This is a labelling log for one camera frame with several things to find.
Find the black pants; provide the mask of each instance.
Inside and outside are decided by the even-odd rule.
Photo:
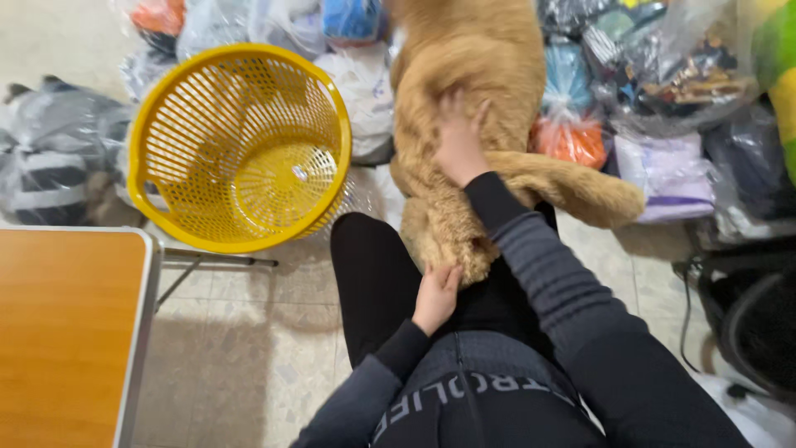
[[[555,215],[545,216],[554,226]],[[356,367],[412,317],[422,274],[398,233],[365,214],[346,214],[334,223],[331,251],[345,343]],[[466,330],[500,332],[553,360],[552,343],[502,257],[486,280],[459,292],[453,316],[434,338]]]

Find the black sleeve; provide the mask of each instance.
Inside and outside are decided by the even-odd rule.
[[[612,446],[747,446],[677,359],[495,173],[466,188]]]
[[[406,383],[426,355],[429,341],[423,330],[406,319],[374,355],[401,383]]]

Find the orange fabric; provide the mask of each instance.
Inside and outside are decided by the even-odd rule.
[[[596,170],[602,168],[607,159],[603,129],[594,120],[567,123],[543,118],[536,121],[531,135],[529,152],[546,154]]]
[[[185,0],[142,0],[130,13],[138,29],[177,36],[185,21]]]

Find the black cable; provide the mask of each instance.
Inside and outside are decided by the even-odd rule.
[[[692,257],[688,263],[685,263],[685,268],[683,269],[683,284],[685,285],[685,319],[683,320],[683,329],[680,333],[680,357],[683,359],[683,362],[685,362],[685,365],[689,366],[691,370],[695,371],[696,373],[702,373],[698,368],[691,364],[688,358],[685,357],[685,336],[689,330],[689,321],[691,320],[691,289],[689,288],[689,272],[691,271],[691,267],[696,263],[696,259],[696,257]]]

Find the left hand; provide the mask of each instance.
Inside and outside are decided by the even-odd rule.
[[[448,319],[456,309],[458,283],[462,279],[461,266],[435,268],[426,265],[426,273],[420,282],[415,304],[415,323],[426,336],[431,336]]]

